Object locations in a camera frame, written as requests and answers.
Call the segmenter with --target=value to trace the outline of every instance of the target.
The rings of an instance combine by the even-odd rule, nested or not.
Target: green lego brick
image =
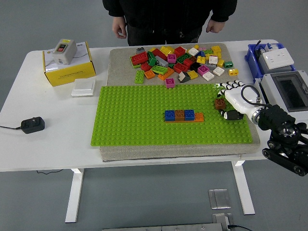
[[[183,64],[184,60],[185,60],[185,59],[188,59],[188,58],[190,58],[190,57],[191,57],[190,54],[185,53],[185,54],[183,54],[182,56],[180,56],[179,58],[177,58],[177,61],[178,61],[180,64]]]
[[[135,83],[142,84],[144,79],[144,71],[138,70],[136,72]]]
[[[156,63],[155,55],[152,52],[148,51],[148,57],[149,57],[148,64],[150,66],[155,66]]]
[[[164,75],[164,74],[167,72],[168,68],[163,67],[163,66],[157,66],[157,65],[155,65],[154,67],[151,68],[151,70],[152,70],[154,73]]]
[[[224,62],[223,63],[224,68],[231,68],[233,67],[233,62],[229,61],[229,62]]]
[[[205,51],[203,51],[204,52],[204,54],[213,54],[213,51],[212,50],[205,50]]]
[[[134,65],[131,61],[131,57],[130,57],[130,62],[131,62],[131,65],[133,66],[133,68],[139,68],[141,67],[141,64],[137,64],[137,65]]]
[[[225,120],[214,101],[215,84],[102,87],[91,139],[92,146],[252,143],[246,119]],[[202,123],[166,123],[165,110],[193,108]],[[226,110],[233,109],[226,101]]]

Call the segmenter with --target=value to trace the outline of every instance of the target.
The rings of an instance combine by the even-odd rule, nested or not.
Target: white power strip
[[[262,53],[262,55],[270,70],[294,64],[294,61],[286,48],[265,52]]]

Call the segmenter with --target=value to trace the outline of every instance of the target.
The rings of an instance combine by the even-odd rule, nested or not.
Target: yellow cardboard box
[[[76,45],[77,52],[70,65],[56,64],[52,57],[53,49],[43,51],[44,74],[53,87],[96,75],[88,43]]]

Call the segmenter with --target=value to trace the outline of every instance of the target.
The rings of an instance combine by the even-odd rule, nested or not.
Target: white table
[[[263,40],[262,43],[277,43]],[[239,79],[252,84],[252,75],[244,56],[253,41],[223,42],[226,44]],[[231,161],[244,214],[254,214],[242,163],[265,159],[261,153],[267,147],[269,131],[261,131],[260,147],[255,153],[228,156],[185,157],[152,160],[103,162],[98,147],[90,145],[101,86],[107,83],[109,52],[113,48],[90,49],[96,74],[93,97],[73,98],[73,84],[52,87],[43,73],[42,52],[27,54],[15,82],[0,112],[0,125],[18,127],[22,120],[40,116],[45,129],[24,134],[20,130],[1,129],[0,171],[72,169],[74,171],[66,222],[75,222],[84,168],[141,165],[166,165]]]

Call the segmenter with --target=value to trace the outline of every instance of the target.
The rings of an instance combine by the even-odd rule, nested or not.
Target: gray floor
[[[236,13],[219,34],[199,42],[275,39],[308,72],[304,0],[238,0]],[[115,39],[112,18],[100,0],[0,1],[0,108],[26,54],[53,48],[59,39],[90,47],[127,46]],[[244,170],[256,214],[244,216],[230,163],[86,169],[77,223],[65,224],[73,172],[49,175],[0,173],[0,230],[89,230],[211,223],[212,214],[233,214],[254,231],[305,231],[307,177],[271,161],[246,161]],[[231,209],[212,210],[207,191],[228,189]]]

